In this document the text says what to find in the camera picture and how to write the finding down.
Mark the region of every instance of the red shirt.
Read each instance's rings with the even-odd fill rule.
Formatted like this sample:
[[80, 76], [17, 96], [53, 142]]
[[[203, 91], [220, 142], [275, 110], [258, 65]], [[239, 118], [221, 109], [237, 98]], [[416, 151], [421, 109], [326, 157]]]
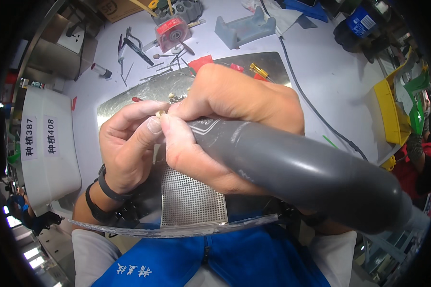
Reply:
[[[431, 142], [424, 142], [421, 145], [423, 146], [423, 151], [425, 152], [425, 155], [431, 157]], [[404, 145], [398, 152], [394, 154], [394, 157], [396, 158], [396, 160], [399, 160], [406, 155], [407, 145]], [[421, 197], [421, 195], [419, 195], [415, 190], [415, 183], [419, 176], [419, 173], [416, 170], [414, 164], [410, 162], [409, 157], [406, 157], [405, 160], [397, 162], [391, 172], [397, 177], [402, 189], [410, 196], [410, 198], [414, 199]]]

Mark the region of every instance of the fingernail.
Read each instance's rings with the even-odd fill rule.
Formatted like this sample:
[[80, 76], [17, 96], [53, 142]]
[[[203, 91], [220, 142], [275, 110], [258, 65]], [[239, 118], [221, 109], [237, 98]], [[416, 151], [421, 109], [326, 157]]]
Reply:
[[161, 123], [160, 123], [159, 119], [156, 117], [151, 117], [148, 120], [147, 128], [154, 134], [160, 133], [161, 132]]
[[168, 114], [164, 114], [161, 118], [161, 128], [163, 129], [163, 133], [164, 135], [167, 135], [167, 133], [169, 132], [170, 129], [170, 122], [169, 122], [169, 115]]

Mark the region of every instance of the handpiece cord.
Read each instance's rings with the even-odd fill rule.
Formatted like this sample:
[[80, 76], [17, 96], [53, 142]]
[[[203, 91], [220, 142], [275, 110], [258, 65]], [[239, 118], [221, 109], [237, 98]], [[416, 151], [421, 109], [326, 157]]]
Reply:
[[[267, 11], [267, 8], [265, 7], [265, 4], [263, 3], [263, 0], [260, 0], [260, 3], [262, 4], [262, 7], [265, 11], [265, 13], [270, 16], [270, 14]], [[297, 86], [297, 89], [299, 90], [300, 94], [303, 96], [303, 99], [307, 102], [308, 106], [310, 106], [311, 110], [313, 110], [313, 112], [318, 116], [318, 118], [334, 133], [336, 134], [339, 138], [341, 138], [342, 140], [344, 140], [345, 142], [348, 143], [348, 145], [350, 145], [355, 151], [359, 152], [359, 154], [361, 155], [361, 157], [364, 160], [367, 160], [367, 157], [364, 155], [364, 153], [361, 151], [361, 149], [356, 146], [352, 141], [350, 141], [349, 139], [347, 139], [344, 135], [342, 135], [341, 133], [339, 133], [338, 131], [336, 131], [322, 116], [321, 114], [317, 111], [317, 109], [313, 106], [313, 104], [311, 104], [310, 100], [308, 99], [308, 97], [305, 95], [305, 93], [303, 92], [303, 90], [301, 89], [299, 82], [297, 81], [297, 78], [295, 77], [295, 73], [294, 70], [292, 69], [292, 65], [290, 64], [289, 61], [289, 56], [287, 55], [287, 51], [286, 51], [286, 46], [284, 45], [283, 42], [283, 37], [280, 36], [279, 37], [279, 41], [281, 42], [281, 46], [283, 47], [284, 50], [284, 55], [286, 56], [286, 61], [287, 61], [287, 65], [289, 66], [289, 70], [290, 73], [292, 74], [292, 78], [294, 79], [295, 85]]]

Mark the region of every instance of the workbench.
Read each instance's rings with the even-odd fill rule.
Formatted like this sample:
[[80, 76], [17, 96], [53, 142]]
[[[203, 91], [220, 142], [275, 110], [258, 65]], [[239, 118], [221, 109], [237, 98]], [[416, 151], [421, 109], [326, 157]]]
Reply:
[[[182, 58], [186, 62], [205, 55], [213, 59], [258, 52], [276, 51], [286, 66], [291, 87], [297, 91], [287, 67], [286, 58], [276, 35], [255, 40], [242, 45], [238, 50], [229, 50], [214, 33], [216, 18], [222, 16], [225, 22], [252, 13], [233, 0], [205, 0], [201, 18], [207, 23], [191, 28], [192, 37], [185, 41], [194, 50], [195, 56], [189, 53]], [[294, 24], [284, 33], [284, 44], [297, 80], [309, 100], [321, 115], [338, 132], [353, 141], [365, 153], [368, 160], [380, 165], [399, 146], [388, 144], [381, 112], [376, 97], [370, 94], [371, 88], [381, 81], [383, 72], [377, 63], [370, 64], [362, 53], [346, 52], [334, 41], [334, 24], [320, 20], [310, 20], [317, 28], [303, 29]], [[132, 27], [132, 34], [143, 44], [155, 39], [155, 23], [145, 11], [133, 14], [114, 24], [106, 23], [96, 37], [98, 40], [95, 63], [112, 71], [112, 80], [105, 80], [95, 72], [87, 70], [77, 82], [66, 81], [63, 93], [70, 98], [77, 97], [75, 110], [72, 113], [75, 149], [82, 177], [82, 190], [97, 177], [102, 165], [98, 141], [97, 108], [107, 100], [136, 86], [139, 79], [156, 74], [156, 69], [146, 69], [148, 65], [132, 50], [127, 49], [124, 60], [124, 74], [132, 65], [127, 79], [128, 87], [120, 77], [120, 65], [117, 62], [118, 41], [120, 34], [125, 35], [127, 27]], [[162, 54], [160, 48], [146, 52], [149, 58]], [[168, 63], [172, 57], [154, 60], [155, 63]], [[305, 135], [313, 140], [329, 144], [325, 135], [339, 149], [355, 157], [360, 155], [350, 146], [334, 135], [314, 114], [302, 95], [299, 94], [305, 116]]]

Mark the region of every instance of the electrical outlet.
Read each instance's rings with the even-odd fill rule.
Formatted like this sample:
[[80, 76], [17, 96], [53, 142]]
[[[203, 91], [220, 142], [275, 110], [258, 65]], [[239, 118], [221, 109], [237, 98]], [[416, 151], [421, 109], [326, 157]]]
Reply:
[[76, 27], [72, 36], [67, 37], [66, 36], [67, 29], [69, 29], [69, 27], [72, 27], [73, 25], [74, 25], [73, 23], [70, 23], [69, 25], [66, 26], [62, 35], [59, 37], [59, 40], [57, 41], [57, 43], [62, 47], [65, 47], [70, 51], [73, 51], [74, 53], [79, 54], [81, 49], [81, 44], [83, 43], [83, 40], [84, 40], [85, 31], [80, 27]]

